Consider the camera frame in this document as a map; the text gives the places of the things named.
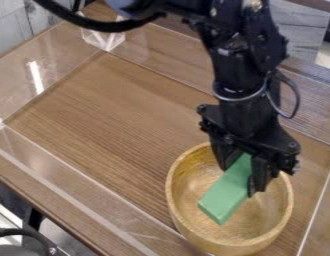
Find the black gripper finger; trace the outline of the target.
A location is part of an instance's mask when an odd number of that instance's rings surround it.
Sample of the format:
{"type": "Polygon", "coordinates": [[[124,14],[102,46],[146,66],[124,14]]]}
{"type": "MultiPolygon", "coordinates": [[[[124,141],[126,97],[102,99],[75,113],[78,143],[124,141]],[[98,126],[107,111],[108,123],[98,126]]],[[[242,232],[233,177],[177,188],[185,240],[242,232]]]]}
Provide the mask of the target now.
{"type": "Polygon", "coordinates": [[[251,157],[251,174],[247,180],[247,195],[250,198],[258,192],[265,192],[273,179],[279,176],[278,164],[263,155],[251,157]]]}
{"type": "Polygon", "coordinates": [[[238,147],[237,141],[230,136],[211,136],[210,141],[219,167],[223,171],[227,171],[243,151],[238,147]]]}

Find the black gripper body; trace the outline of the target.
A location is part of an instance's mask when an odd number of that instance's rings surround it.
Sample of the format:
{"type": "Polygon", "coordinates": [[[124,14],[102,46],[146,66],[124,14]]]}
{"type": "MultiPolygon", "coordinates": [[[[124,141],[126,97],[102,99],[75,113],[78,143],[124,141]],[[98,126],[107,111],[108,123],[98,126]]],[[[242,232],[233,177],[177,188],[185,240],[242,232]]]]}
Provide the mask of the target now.
{"type": "Polygon", "coordinates": [[[201,129],[211,136],[230,136],[243,153],[263,155],[281,171],[295,174],[301,144],[285,130],[279,117],[291,119],[281,109],[282,83],[266,79],[254,90],[234,90],[214,82],[213,93],[219,103],[202,104],[201,129]]]}

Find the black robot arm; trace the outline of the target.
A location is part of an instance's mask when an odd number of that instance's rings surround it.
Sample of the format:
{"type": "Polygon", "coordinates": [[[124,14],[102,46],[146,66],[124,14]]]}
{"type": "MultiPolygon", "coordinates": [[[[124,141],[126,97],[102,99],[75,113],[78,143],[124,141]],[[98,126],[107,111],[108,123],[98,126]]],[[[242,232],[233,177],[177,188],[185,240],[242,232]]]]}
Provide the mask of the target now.
{"type": "Polygon", "coordinates": [[[72,24],[99,32],[140,28],[174,14],[199,35],[210,55],[213,93],[219,103],[198,107],[201,127],[210,135],[223,169],[250,155],[245,178],[250,195],[263,192],[282,172],[295,173],[301,146],[283,130],[281,88],[298,86],[279,70],[287,59],[289,39],[271,14],[270,0],[104,0],[123,21],[100,21],[78,14],[55,0],[34,0],[72,24]]]}

